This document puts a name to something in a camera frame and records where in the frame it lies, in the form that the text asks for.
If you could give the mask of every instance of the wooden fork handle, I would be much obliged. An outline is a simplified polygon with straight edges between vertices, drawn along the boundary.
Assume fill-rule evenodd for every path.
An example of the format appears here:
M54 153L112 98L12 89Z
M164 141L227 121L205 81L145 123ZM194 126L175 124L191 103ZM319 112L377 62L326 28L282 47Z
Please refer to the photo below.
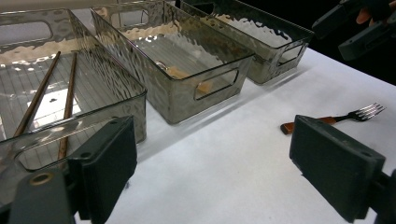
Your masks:
M320 120L322 120L325 123L328 124L334 124L337 121L333 118L333 117L325 117L325 118L319 118ZM290 123L284 123L282 125L280 125L280 130L282 131L282 133L284 134L291 134L293 133L294 130L294 122L290 122Z

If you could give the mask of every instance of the table surface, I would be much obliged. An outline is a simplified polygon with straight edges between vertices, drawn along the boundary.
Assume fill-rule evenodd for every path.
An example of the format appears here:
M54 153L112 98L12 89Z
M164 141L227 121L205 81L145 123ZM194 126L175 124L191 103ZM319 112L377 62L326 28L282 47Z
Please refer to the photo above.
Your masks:
M334 127L384 155L390 175L395 99L395 86L308 49L294 71L263 86L247 80L237 96L178 125L148 104L148 138L107 223L347 223L292 163L279 125L378 102L387 109L377 117ZM370 209L355 223L375 216Z

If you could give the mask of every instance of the utensil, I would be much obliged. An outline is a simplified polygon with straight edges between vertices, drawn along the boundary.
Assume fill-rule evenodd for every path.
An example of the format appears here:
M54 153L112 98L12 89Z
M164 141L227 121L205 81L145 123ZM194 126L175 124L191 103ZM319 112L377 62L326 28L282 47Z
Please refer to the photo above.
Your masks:
M44 79L41 81L40 86L38 87L37 92L35 93L35 96L33 97L32 103L30 103L29 107L27 108L26 112L24 113L21 123L17 128L17 131L15 131L15 133L14 133L14 137L23 134L25 132L27 126L30 124L32 116L35 114L35 112L37 110L37 106L40 105L41 100L43 99L43 94L46 91L48 81L50 79L50 76L52 75L52 71L55 68L56 63L58 62L60 55L61 55L61 52L58 51L56 53L55 58L52 61L52 64L49 67L49 70L47 71L47 74L44 76Z
M386 109L386 107L384 107L378 103L374 103L372 105L367 105L366 107L364 107L362 109L349 112L345 116L324 117L324 118L319 118L319 119L325 123L328 123L328 124L334 124L336 122L339 122L339 121L345 120L345 119L352 119L355 121L363 122L363 121L372 119L373 117L375 117L376 115L378 115L379 113L384 111L385 109ZM280 125L280 130L284 134L293 133L293 129L294 129L294 122L284 123L284 124Z
M73 54L72 68L70 71L69 86L67 89L66 104L64 106L64 119L69 119L73 115L73 100L74 100L74 83L76 75L77 54ZM68 137L61 139L59 143L58 160L61 160L67 155Z

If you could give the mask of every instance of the dark background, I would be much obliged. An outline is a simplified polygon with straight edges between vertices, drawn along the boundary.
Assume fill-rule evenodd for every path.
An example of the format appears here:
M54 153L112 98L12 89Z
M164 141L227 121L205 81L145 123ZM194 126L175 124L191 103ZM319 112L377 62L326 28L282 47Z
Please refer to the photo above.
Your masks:
M317 19L339 4L339 0L240 1L309 30L312 30L312 24ZM340 44L368 27L368 22L355 22L357 15L358 13L351 15L349 22L325 38L319 40L314 37L308 47L372 77L396 85L396 38L353 61L345 61L338 51Z

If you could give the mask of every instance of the person's hand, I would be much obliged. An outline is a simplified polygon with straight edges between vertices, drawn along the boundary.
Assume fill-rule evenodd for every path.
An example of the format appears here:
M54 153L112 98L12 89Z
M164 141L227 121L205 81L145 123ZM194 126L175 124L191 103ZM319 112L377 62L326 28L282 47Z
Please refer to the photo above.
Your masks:
M390 6L390 11L394 12L396 10L396 0L391 1L389 3L389 6ZM363 23L367 22L368 20L370 20L369 25L372 25L374 23L374 21L372 19L372 15L369 12L369 9L367 7L364 7L359 12L358 17L356 18L356 23L363 24Z

